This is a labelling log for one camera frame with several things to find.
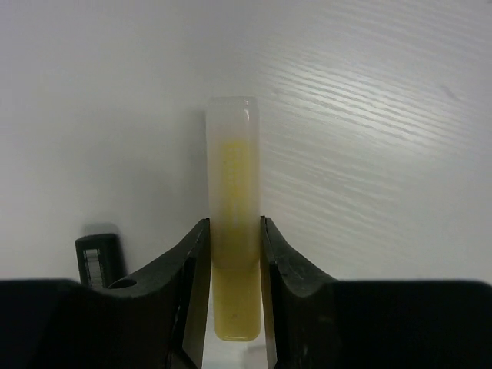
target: yellow liquid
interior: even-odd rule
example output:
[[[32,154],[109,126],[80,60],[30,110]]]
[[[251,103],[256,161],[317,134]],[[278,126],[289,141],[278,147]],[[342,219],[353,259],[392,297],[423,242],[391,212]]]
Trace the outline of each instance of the yellow liquid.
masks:
[[[212,268],[215,333],[224,341],[252,341],[260,334],[260,266]]]
[[[224,341],[254,340],[261,325],[258,168],[250,150],[240,140],[220,150],[220,209],[211,217],[211,253],[215,333]]]

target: test tube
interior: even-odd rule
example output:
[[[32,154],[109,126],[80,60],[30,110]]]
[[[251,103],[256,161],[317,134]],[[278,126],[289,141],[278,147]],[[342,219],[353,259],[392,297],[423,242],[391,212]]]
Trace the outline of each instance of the test tube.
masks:
[[[251,341],[261,324],[256,99],[211,99],[206,125],[215,333]]]

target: clamp jaw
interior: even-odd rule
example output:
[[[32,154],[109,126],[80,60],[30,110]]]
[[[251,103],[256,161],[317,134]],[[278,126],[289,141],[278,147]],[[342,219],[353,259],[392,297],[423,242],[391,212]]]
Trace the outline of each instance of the clamp jaw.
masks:
[[[492,288],[471,281],[337,281],[261,219],[268,367],[492,367]],[[201,367],[209,223],[104,290],[0,283],[0,367]]]

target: white surface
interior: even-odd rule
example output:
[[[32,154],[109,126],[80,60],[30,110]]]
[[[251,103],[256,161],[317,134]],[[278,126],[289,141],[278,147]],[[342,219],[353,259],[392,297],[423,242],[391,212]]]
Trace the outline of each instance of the white surface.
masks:
[[[207,98],[256,95],[263,213],[308,258],[492,282],[491,35],[487,0],[2,0],[0,278],[77,278],[96,228],[131,271],[174,245]]]

